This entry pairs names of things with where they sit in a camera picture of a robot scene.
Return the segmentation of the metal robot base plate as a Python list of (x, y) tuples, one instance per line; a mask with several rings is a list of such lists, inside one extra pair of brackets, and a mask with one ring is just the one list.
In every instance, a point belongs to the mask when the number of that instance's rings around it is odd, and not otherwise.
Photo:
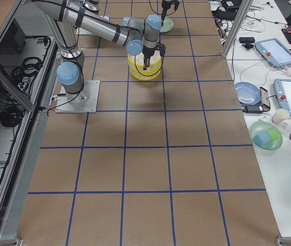
[(56, 113), (95, 113), (98, 103), (100, 90), (99, 80), (85, 80), (84, 89), (79, 96), (72, 102), (71, 94), (64, 95), (58, 98), (58, 107), (55, 108)]

